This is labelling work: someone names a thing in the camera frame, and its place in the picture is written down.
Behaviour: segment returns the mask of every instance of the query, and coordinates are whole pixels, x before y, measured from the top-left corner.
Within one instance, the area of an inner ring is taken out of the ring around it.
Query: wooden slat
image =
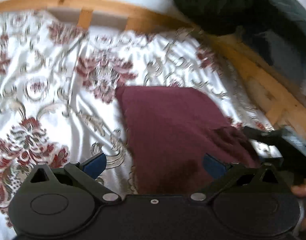
[[[92,15],[93,15],[93,10],[82,9],[80,17],[78,18],[77,26],[80,26],[83,29],[88,29],[92,20]]]
[[[269,75],[264,69],[260,68],[245,55],[216,38],[211,38],[210,41],[216,51],[227,57],[232,62],[245,83],[248,82],[250,77],[254,78],[267,91],[269,91],[279,103],[281,103],[282,109],[287,111],[288,121],[299,134],[306,138],[306,108],[297,101],[283,85],[277,82],[277,80]],[[274,122],[275,119],[276,116],[272,114],[272,120]]]
[[[280,101],[276,101],[272,108],[266,113],[266,117],[270,121],[271,125],[275,125],[278,122],[283,111],[283,104]]]
[[[136,30],[141,33],[150,33],[153,31],[154,27],[155,25],[148,20],[129,17],[127,19],[125,30]]]
[[[44,7],[79,9],[83,7],[85,10],[89,9],[134,19],[146,20],[152,25],[166,26],[170,29],[191,27],[190,23],[116,0],[6,0],[0,2],[0,12],[39,9]]]
[[[258,66],[274,77],[274,79],[283,85],[306,108],[306,96],[302,94],[300,87],[276,71],[257,52],[240,41],[236,35],[230,34],[221,37],[209,35],[209,39],[227,44],[236,51],[241,52],[244,56],[246,56],[252,62],[255,62]]]
[[[269,112],[276,102],[274,96],[253,77],[250,77],[247,81],[244,81],[244,84],[249,97],[261,107],[263,113]]]

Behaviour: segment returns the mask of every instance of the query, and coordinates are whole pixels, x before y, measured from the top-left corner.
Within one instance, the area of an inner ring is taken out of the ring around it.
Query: circular cover
[[[48,189],[47,193],[28,191],[16,195],[10,203],[9,217],[19,232],[60,236],[82,226],[90,219],[94,208],[90,194],[61,185],[60,188]]]
[[[300,215],[289,193],[224,192],[213,203],[218,219],[228,228],[250,236],[276,236],[294,227]]]

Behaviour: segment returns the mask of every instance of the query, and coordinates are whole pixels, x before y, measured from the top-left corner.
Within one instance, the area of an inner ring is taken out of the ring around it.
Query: maroon towel
[[[204,187],[212,181],[202,166],[205,153],[228,163],[259,164],[243,133],[198,90],[124,86],[116,97],[140,194],[191,193]]]

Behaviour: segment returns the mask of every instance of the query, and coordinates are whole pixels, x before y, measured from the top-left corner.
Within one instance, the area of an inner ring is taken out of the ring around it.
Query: metal screw
[[[159,201],[158,201],[157,199],[152,199],[152,200],[151,200],[151,204],[158,204],[158,202],[159,202]]]
[[[191,199],[195,201],[203,201],[206,199],[206,196],[203,193],[193,193]]]
[[[105,201],[115,201],[118,199],[118,195],[115,193],[106,193],[102,197]]]

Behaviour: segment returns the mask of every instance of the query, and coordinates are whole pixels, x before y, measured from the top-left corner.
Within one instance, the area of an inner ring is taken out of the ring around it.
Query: white satin bedspread
[[[136,194],[118,85],[194,87],[232,125],[272,129],[233,66],[188,31],[112,33],[99,27],[86,33],[46,12],[0,15],[0,240],[15,236],[8,205],[39,162],[61,167],[103,151],[107,169],[97,181],[120,195]],[[253,144],[262,156],[279,155]]]

